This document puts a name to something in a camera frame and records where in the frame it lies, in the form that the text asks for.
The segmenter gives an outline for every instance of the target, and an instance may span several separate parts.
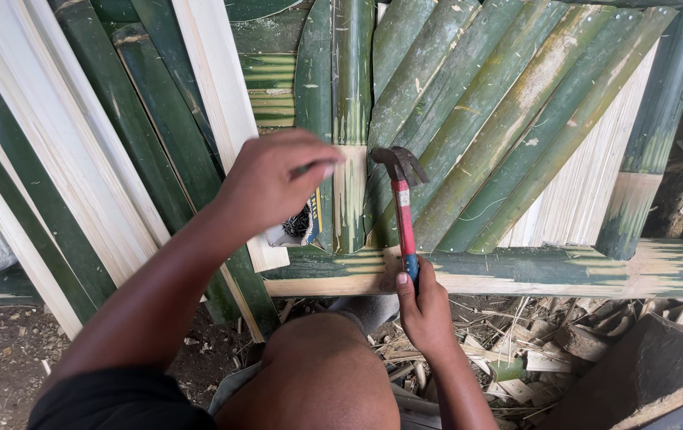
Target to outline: hammer head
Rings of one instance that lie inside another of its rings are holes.
[[[429,182],[429,178],[426,177],[424,169],[413,152],[401,146],[374,148],[371,151],[371,160],[383,164],[386,167],[386,172],[390,175],[390,179],[394,181],[405,180],[410,188],[418,185],[413,177],[413,171],[419,176],[422,184]]]

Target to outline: claw hammer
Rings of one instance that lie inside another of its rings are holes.
[[[418,185],[413,171],[422,184],[429,182],[419,160],[411,151],[400,146],[374,148],[371,160],[383,164],[392,180],[392,194],[397,216],[397,230],[400,235],[400,254],[403,271],[413,279],[413,287],[419,294],[419,261],[416,259],[416,241],[413,238],[413,221],[410,219],[410,189]]]

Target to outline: person's left hand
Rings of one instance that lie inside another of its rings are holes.
[[[302,210],[318,185],[344,161],[336,148],[302,129],[244,143],[213,206],[256,235]],[[298,168],[308,166],[303,173]]]

